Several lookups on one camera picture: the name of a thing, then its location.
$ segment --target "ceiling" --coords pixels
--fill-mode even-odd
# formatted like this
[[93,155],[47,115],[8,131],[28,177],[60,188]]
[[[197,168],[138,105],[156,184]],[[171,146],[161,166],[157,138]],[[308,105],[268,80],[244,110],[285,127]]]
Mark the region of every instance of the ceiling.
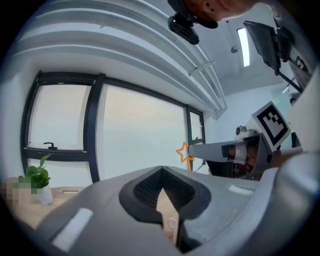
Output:
[[[166,0],[144,1],[169,16],[175,13]],[[241,17],[220,21],[216,29],[208,29],[198,24],[194,26],[200,38],[199,46],[208,59],[214,61],[212,67],[226,96],[284,82],[282,78],[275,76],[270,67],[264,64],[249,34],[250,65],[244,67],[237,29],[244,27],[245,20],[273,26],[272,15],[264,4],[256,4],[250,12]],[[232,47],[236,47],[238,52],[231,53]]]

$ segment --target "blurred object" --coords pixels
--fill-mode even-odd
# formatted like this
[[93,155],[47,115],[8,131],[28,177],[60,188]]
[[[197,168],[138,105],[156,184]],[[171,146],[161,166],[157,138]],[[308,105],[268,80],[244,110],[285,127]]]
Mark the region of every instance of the blurred object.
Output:
[[83,187],[51,188],[53,201],[43,205],[30,188],[18,188],[18,178],[13,177],[1,184],[1,195],[13,216],[36,229],[39,223],[54,209],[77,195]]

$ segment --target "person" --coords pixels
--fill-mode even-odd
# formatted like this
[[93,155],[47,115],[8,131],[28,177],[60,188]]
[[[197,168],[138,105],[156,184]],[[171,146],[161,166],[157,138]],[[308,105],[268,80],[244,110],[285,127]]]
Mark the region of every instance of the person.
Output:
[[290,99],[290,104],[291,104],[291,106],[294,106],[294,104],[296,103],[296,101],[297,101],[297,99],[292,97],[292,98]]
[[276,27],[284,27],[294,37],[291,46],[289,65],[300,87],[305,88],[317,67],[317,55],[313,52],[310,42],[295,19],[276,0],[182,0],[188,12],[194,17],[206,21],[224,21],[239,17],[249,12],[254,5],[265,4],[271,11]]

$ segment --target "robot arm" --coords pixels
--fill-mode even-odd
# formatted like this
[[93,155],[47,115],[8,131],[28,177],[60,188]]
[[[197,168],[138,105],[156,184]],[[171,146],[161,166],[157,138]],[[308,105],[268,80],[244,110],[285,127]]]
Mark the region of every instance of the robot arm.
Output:
[[273,151],[290,134],[285,119],[276,106],[269,102],[251,115],[246,126],[235,130],[235,140],[191,145],[188,153],[191,157],[213,162],[234,162],[244,165],[247,160],[248,147],[257,147],[255,166],[250,173],[262,173],[270,168]]

